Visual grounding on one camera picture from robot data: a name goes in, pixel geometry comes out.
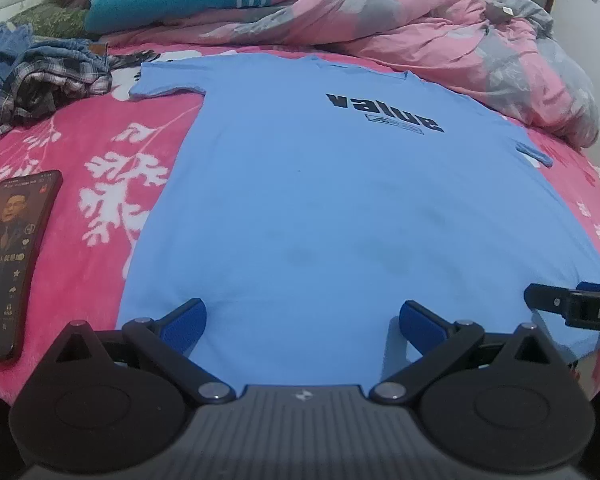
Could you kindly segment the light blue t-shirt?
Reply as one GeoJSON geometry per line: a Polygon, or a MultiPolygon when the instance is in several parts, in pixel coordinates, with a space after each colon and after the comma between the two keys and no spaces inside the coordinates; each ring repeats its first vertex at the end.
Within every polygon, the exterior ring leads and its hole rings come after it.
{"type": "Polygon", "coordinates": [[[600,332],[524,302],[532,283],[600,283],[600,253],[528,133],[411,73],[317,58],[208,55],[143,65],[131,96],[200,112],[134,250],[121,322],[193,298],[189,357],[235,388],[373,387],[415,359],[415,300],[490,332],[546,330],[569,362],[600,332]]]}

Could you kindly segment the pile of jeans and plaid clothes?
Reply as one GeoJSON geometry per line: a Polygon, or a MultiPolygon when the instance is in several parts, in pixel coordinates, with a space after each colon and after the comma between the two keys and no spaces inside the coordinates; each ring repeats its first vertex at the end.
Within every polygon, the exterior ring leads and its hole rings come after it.
{"type": "Polygon", "coordinates": [[[114,70],[157,58],[153,50],[111,55],[98,42],[36,38],[29,24],[0,23],[0,136],[74,101],[102,96],[112,88],[114,70]]]}

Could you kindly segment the smartphone with lit screen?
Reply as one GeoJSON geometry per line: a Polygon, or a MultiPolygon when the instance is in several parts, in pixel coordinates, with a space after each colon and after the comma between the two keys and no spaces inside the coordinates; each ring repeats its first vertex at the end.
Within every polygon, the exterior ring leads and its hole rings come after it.
{"type": "Polygon", "coordinates": [[[61,185],[58,170],[0,182],[0,362],[21,354],[33,271],[61,185]]]}

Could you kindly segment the pink floral bed blanket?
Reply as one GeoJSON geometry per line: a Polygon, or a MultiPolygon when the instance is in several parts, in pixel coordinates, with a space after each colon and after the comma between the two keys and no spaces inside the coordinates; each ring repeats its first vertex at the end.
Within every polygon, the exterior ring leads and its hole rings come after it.
{"type": "MultiPolygon", "coordinates": [[[[157,62],[243,53],[316,56],[378,73],[411,73],[350,56],[283,49],[178,49],[157,62]]],[[[119,311],[135,247],[204,102],[191,93],[143,104],[131,96],[141,69],[119,70],[108,94],[72,103],[0,140],[0,182],[46,170],[64,178],[33,273],[21,356],[0,364],[0,399],[6,402],[15,400],[68,322],[85,320],[98,330],[125,323],[119,311]]],[[[543,162],[540,170],[600,253],[600,170],[548,134],[524,130],[557,158],[556,165],[543,162]]],[[[600,349],[566,362],[589,396],[600,391],[600,349]]]]}

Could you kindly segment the pink grey quilt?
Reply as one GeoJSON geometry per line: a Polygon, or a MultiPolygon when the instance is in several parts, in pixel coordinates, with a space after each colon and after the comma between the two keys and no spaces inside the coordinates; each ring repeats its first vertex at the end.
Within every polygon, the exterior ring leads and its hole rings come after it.
{"type": "Polygon", "coordinates": [[[600,133],[588,75],[531,0],[288,0],[113,32],[114,46],[294,46],[364,58],[467,94],[577,150],[600,133]]]}

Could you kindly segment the green patterned pillow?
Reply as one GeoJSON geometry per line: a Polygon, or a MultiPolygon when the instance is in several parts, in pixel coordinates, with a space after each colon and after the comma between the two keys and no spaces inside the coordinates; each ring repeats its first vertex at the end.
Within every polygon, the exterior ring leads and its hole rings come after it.
{"type": "Polygon", "coordinates": [[[55,3],[41,3],[24,10],[9,21],[16,25],[32,27],[35,36],[52,38],[83,38],[97,40],[99,36],[85,29],[87,10],[64,8],[55,3]]]}

